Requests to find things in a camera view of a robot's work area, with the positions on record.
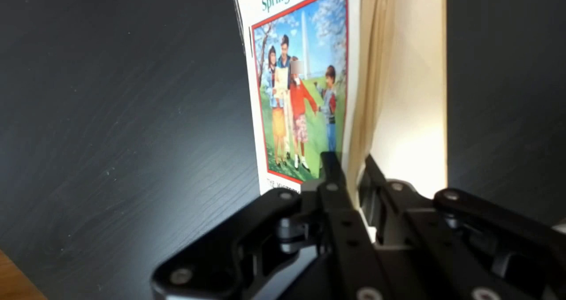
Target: book cover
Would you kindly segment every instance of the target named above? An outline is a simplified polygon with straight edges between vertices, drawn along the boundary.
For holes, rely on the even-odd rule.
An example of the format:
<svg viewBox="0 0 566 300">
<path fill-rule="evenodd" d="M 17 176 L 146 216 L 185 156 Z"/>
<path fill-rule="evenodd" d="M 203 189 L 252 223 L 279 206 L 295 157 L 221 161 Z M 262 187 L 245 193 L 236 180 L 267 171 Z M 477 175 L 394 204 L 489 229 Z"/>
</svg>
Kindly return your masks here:
<svg viewBox="0 0 566 300">
<path fill-rule="evenodd" d="M 359 0 L 234 0 L 246 54 L 260 191 L 345 167 L 356 99 Z"/>
</svg>

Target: red border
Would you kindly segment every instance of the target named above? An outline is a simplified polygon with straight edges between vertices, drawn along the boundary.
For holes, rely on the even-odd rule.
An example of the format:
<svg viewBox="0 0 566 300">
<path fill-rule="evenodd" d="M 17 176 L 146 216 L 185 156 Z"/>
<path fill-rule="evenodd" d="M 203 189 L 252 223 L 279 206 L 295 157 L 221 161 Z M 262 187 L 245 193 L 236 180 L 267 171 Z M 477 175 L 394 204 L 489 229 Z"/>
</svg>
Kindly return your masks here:
<svg viewBox="0 0 566 300">
<path fill-rule="evenodd" d="M 275 14 L 274 16 L 271 16 L 270 18 L 267 18 L 265 20 L 262 20 L 261 22 L 258 22 L 256 24 L 253 24 L 251 27 L 252 30 L 252 43 L 255 43 L 255 32 L 254 30 L 256 30 L 257 27 L 260 27 L 264 24 L 267 24 L 268 22 L 271 22 L 272 20 L 276 20 L 277 18 L 280 18 L 281 16 L 285 16 L 291 12 L 294 12 L 296 10 L 298 10 L 299 8 L 302 8 L 303 6 L 306 6 L 312 2 L 314 2 L 316 0 L 305 0 L 291 8 L 287 8 L 286 10 Z M 349 51 L 349 46 L 348 46 L 348 0 L 346 0 L 346 99 L 344 102 L 344 125 L 342 127 L 342 147 L 344 146 L 344 131 L 345 131 L 345 123 L 346 123 L 346 113 L 348 110 L 348 51 Z M 253 66 L 255 67 L 255 81 L 257 82 L 257 55 L 255 52 L 255 44 L 253 44 Z M 261 111 L 261 92 L 260 92 L 260 83 L 257 83 L 257 100 L 259 101 L 259 109 Z M 261 113 L 261 131 L 263 134 L 263 148 L 265 149 L 265 169 L 267 169 L 268 173 L 271 173 L 272 175 L 277 175 L 279 177 L 283 177 L 284 179 L 287 179 L 289 181 L 292 181 L 294 183 L 298 183 L 301 184 L 304 181 L 301 181 L 300 179 L 295 179 L 293 177 L 290 177 L 288 175 L 283 175 L 279 172 L 275 172 L 275 171 L 271 171 L 269 169 L 269 160 L 267 159 L 267 142 L 265 141 L 265 127 L 263 125 L 263 113 Z"/>
</svg>

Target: person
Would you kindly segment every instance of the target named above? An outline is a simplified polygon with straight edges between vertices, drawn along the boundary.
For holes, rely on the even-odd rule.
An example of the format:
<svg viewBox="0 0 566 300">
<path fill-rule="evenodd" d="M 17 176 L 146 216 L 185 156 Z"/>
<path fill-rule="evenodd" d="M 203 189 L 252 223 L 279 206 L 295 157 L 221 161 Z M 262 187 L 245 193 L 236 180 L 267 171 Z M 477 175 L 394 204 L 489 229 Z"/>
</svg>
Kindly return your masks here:
<svg viewBox="0 0 566 300">
<path fill-rule="evenodd" d="M 291 58 L 292 61 L 298 61 L 297 57 Z M 305 117 L 305 101 L 307 99 L 315 113 L 317 115 L 317 103 L 305 88 L 301 79 L 299 79 L 299 74 L 297 74 L 297 70 L 291 67 L 291 83 L 290 83 L 290 90 L 289 95 L 291 99 L 291 109 L 293 111 L 293 146 L 295 149 L 295 169 L 299 169 L 299 151 L 298 145 L 301 145 L 301 165 L 307 170 L 309 166 L 307 165 L 307 160 L 305 159 L 305 143 L 309 141 L 309 136 L 307 133 L 307 119 Z"/>
<path fill-rule="evenodd" d="M 277 60 L 277 67 L 287 69 L 287 90 L 283 92 L 283 114 L 285 118 L 285 130 L 287 134 L 283 140 L 287 159 L 291 159 L 291 147 L 289 146 L 290 133 L 293 131 L 293 112 L 291 111 L 291 99 L 289 96 L 289 88 L 291 84 L 291 63 L 289 60 L 289 37 L 284 34 L 281 38 L 281 56 Z"/>
<path fill-rule="evenodd" d="M 326 117 L 326 137 L 328 139 L 328 151 L 336 151 L 336 93 L 334 92 L 334 83 L 336 82 L 336 70 L 330 65 L 324 74 L 326 80 L 326 89 L 318 87 L 315 83 L 320 96 L 323 99 L 323 105 L 319 107 L 321 113 Z"/>
<path fill-rule="evenodd" d="M 272 111 L 272 130 L 273 130 L 273 143 L 275 143 L 274 156 L 275 164 L 281 167 L 281 162 L 287 165 L 283 153 L 283 139 L 287 135 L 285 131 L 285 118 L 283 114 L 283 105 L 285 101 L 277 98 L 277 89 L 275 89 L 275 67 L 277 64 L 277 55 L 275 47 L 271 46 L 267 53 L 267 70 L 264 72 L 264 86 L 265 93 L 269 96 L 269 105 Z M 279 158 L 279 147 L 281 147 L 281 158 Z"/>
</svg>

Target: woman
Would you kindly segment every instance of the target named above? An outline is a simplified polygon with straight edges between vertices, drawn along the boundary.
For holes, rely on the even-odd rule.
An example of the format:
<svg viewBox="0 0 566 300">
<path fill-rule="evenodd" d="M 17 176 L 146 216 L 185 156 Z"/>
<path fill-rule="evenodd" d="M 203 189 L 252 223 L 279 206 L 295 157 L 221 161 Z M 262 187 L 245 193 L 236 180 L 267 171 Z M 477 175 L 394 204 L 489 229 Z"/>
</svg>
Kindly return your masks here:
<svg viewBox="0 0 566 300">
<path fill-rule="evenodd" d="M 267 71 L 264 72 L 264 86 L 265 93 L 269 96 L 269 105 L 272 110 L 272 128 L 273 128 L 273 141 L 275 143 L 275 163 L 281 167 L 281 161 L 287 165 L 285 161 L 285 115 L 283 113 L 283 98 L 278 98 L 277 89 L 275 89 L 275 69 L 277 69 L 277 56 L 275 54 L 275 47 L 271 46 L 268 53 Z M 281 157 L 279 157 L 279 147 L 281 147 Z"/>
</svg>

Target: jeans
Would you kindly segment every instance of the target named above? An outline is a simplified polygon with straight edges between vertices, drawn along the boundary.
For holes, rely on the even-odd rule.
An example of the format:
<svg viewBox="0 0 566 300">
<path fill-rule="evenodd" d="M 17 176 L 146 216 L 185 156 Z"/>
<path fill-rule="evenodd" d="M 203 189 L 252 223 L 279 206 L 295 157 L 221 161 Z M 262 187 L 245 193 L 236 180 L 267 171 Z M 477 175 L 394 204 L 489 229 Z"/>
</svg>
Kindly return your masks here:
<svg viewBox="0 0 566 300">
<path fill-rule="evenodd" d="M 326 137 L 328 138 L 328 151 L 336 151 L 336 124 L 327 123 L 326 124 Z"/>
</svg>

